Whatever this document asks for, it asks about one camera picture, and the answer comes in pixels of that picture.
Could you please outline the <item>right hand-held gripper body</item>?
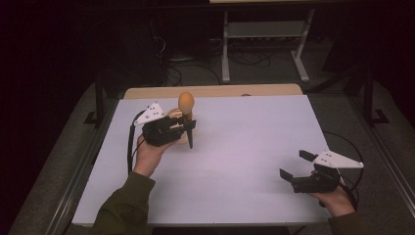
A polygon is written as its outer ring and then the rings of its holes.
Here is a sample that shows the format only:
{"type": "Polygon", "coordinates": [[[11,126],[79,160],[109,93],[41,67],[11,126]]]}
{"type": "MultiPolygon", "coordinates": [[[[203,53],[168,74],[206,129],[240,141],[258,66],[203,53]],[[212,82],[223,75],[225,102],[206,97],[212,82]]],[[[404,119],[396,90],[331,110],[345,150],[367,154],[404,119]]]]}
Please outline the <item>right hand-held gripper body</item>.
{"type": "Polygon", "coordinates": [[[290,182],[295,193],[333,192],[341,183],[340,168],[364,168],[363,162],[352,160],[330,150],[324,150],[316,156],[317,158],[311,162],[316,173],[306,177],[293,177],[290,182]]]}

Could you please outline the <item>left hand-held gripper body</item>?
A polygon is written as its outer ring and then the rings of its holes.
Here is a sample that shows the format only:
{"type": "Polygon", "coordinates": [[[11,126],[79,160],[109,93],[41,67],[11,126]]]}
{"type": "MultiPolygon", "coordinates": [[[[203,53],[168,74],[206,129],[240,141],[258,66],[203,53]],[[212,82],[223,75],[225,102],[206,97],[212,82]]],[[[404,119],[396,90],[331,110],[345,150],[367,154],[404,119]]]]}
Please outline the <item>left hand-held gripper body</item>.
{"type": "Polygon", "coordinates": [[[148,106],[140,112],[132,121],[132,127],[142,126],[142,136],[153,146],[177,141],[181,138],[183,131],[181,127],[175,127],[176,118],[169,117],[158,102],[148,106]]]}

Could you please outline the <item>beige ribbed cup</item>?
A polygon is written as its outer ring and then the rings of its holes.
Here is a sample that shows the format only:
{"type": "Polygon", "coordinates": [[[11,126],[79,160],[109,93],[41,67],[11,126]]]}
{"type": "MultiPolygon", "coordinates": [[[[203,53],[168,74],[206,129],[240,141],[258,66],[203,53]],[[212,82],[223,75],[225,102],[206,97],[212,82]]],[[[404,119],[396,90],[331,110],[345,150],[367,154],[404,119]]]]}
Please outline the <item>beige ribbed cup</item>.
{"type": "MultiPolygon", "coordinates": [[[[170,118],[179,118],[182,117],[182,113],[179,109],[173,109],[171,110],[168,114],[167,114],[170,118]]],[[[184,129],[182,129],[183,133],[186,135],[187,137],[187,133],[184,129]]]]}

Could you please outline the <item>makeup brush with black handle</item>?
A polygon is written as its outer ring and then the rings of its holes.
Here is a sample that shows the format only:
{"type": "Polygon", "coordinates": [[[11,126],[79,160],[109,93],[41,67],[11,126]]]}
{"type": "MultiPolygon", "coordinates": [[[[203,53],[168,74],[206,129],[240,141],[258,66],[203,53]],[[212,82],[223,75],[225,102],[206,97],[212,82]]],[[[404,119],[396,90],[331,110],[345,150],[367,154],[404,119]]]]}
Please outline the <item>makeup brush with black handle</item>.
{"type": "MultiPolygon", "coordinates": [[[[191,124],[195,99],[190,92],[182,92],[178,98],[178,109],[181,111],[184,121],[191,124]]],[[[193,148],[193,132],[191,126],[186,128],[189,147],[193,148]]]]}

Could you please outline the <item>person's left hand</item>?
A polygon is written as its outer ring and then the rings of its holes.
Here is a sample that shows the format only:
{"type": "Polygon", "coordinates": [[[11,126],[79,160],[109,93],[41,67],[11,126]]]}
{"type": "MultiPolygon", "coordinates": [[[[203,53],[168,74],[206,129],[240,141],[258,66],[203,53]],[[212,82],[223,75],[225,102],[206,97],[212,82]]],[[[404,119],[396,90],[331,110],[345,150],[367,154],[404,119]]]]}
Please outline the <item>person's left hand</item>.
{"type": "Polygon", "coordinates": [[[138,149],[136,152],[136,162],[133,171],[143,176],[151,177],[161,162],[162,155],[168,148],[174,145],[174,142],[157,147],[148,144],[145,138],[140,135],[138,137],[137,144],[138,149]]]}

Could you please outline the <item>person's right hand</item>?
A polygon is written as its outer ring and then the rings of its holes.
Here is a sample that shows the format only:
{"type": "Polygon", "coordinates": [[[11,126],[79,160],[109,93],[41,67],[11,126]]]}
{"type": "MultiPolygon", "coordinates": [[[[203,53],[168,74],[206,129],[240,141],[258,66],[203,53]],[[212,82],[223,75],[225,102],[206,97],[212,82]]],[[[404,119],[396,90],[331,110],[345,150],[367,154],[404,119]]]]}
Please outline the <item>person's right hand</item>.
{"type": "Polygon", "coordinates": [[[355,212],[355,208],[348,194],[341,186],[338,186],[333,192],[309,193],[309,196],[321,202],[332,217],[339,217],[355,212]]]}

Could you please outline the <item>wooden table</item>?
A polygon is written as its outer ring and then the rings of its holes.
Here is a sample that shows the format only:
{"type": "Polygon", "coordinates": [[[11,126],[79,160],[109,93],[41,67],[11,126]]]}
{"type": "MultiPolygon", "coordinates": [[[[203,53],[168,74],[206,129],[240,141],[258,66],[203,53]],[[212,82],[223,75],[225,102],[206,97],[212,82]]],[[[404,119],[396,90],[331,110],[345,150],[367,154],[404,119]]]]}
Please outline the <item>wooden table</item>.
{"type": "Polygon", "coordinates": [[[301,95],[297,84],[243,84],[243,85],[209,85],[179,87],[145,87],[129,88],[124,99],[164,99],[178,98],[183,92],[198,97],[239,97],[239,96],[277,96],[301,95]]]}

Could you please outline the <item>white table board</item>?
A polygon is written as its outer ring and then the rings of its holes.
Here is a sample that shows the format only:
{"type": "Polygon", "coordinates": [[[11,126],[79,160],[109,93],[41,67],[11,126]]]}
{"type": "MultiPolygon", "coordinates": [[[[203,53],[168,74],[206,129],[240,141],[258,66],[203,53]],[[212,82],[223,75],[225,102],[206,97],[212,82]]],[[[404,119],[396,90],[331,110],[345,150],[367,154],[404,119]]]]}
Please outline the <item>white table board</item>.
{"type": "Polygon", "coordinates": [[[304,95],[199,98],[192,145],[163,155],[153,178],[149,224],[290,225],[320,223],[328,212],[294,193],[279,171],[307,176],[301,150],[319,154],[326,140],[304,95]]]}

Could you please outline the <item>black metal stand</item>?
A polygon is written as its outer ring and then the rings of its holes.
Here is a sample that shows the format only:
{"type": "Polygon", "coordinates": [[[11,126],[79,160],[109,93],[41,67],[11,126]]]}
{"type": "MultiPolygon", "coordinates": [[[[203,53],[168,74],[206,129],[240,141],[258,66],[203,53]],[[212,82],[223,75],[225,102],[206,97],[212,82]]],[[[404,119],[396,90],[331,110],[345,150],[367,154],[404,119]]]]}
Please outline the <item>black metal stand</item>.
{"type": "Polygon", "coordinates": [[[95,111],[89,112],[84,123],[94,124],[98,128],[104,119],[104,89],[102,85],[101,74],[98,72],[95,76],[95,111]]]}
{"type": "Polygon", "coordinates": [[[379,123],[389,123],[382,110],[373,109],[374,77],[370,69],[367,69],[363,85],[363,117],[370,126],[379,123]]]}

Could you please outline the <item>white metal stand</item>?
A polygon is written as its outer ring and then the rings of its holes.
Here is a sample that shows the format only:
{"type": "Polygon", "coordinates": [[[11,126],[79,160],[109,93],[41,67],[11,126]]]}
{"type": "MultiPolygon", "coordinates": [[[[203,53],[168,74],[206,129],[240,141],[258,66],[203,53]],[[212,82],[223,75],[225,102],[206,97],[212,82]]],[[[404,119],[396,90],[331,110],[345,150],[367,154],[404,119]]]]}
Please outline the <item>white metal stand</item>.
{"type": "Polygon", "coordinates": [[[223,38],[221,56],[221,75],[224,83],[229,83],[229,57],[228,40],[242,38],[282,38],[297,37],[300,42],[296,50],[291,51],[293,62],[296,66],[300,80],[307,83],[310,78],[301,60],[301,54],[306,42],[312,20],[315,14],[314,9],[310,9],[303,21],[282,21],[282,22],[230,22],[227,12],[223,15],[223,38]]]}

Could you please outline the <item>aluminium frame rail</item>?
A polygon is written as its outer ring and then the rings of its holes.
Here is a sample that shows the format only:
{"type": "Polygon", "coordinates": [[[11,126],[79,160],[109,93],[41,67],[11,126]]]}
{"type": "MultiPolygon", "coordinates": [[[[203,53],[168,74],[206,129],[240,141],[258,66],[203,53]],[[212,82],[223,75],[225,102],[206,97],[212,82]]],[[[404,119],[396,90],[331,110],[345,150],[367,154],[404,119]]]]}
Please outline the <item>aluminium frame rail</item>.
{"type": "Polygon", "coordinates": [[[382,140],[381,136],[376,130],[375,125],[371,124],[363,116],[363,110],[359,107],[357,99],[348,98],[347,100],[350,103],[353,111],[358,115],[360,123],[362,124],[371,141],[380,153],[380,156],[386,165],[387,172],[391,176],[392,182],[396,187],[398,193],[400,194],[405,205],[411,212],[412,216],[415,217],[415,191],[409,185],[401,170],[398,168],[394,158],[392,157],[391,151],[387,148],[387,145],[382,140]]]}
{"type": "Polygon", "coordinates": [[[101,105],[83,101],[75,107],[45,165],[54,206],[43,235],[63,235],[70,226],[117,104],[105,99],[101,105]]]}

